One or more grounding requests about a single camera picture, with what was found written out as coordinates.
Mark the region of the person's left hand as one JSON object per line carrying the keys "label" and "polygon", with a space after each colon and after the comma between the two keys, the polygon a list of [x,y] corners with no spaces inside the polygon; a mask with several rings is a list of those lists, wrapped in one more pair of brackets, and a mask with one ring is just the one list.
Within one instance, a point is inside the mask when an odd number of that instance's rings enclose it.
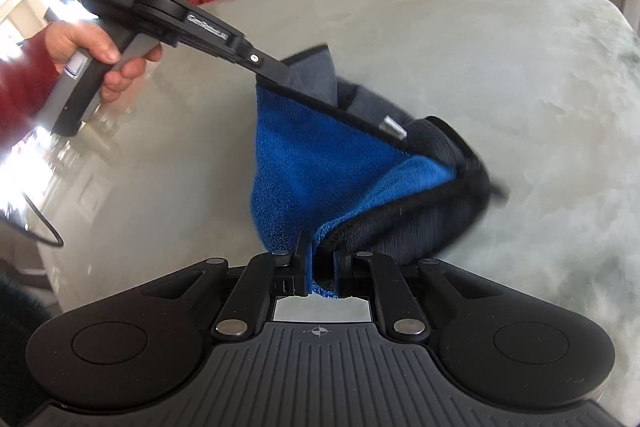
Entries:
{"label": "person's left hand", "polygon": [[[54,22],[44,32],[44,42],[56,71],[61,74],[78,49],[87,50],[93,58],[114,65],[120,58],[119,50],[111,37],[97,24]],[[134,80],[145,73],[147,62],[158,62],[163,50],[158,44],[142,57],[135,57],[122,65],[119,72],[108,72],[103,80],[100,95],[105,103],[115,102]]]}

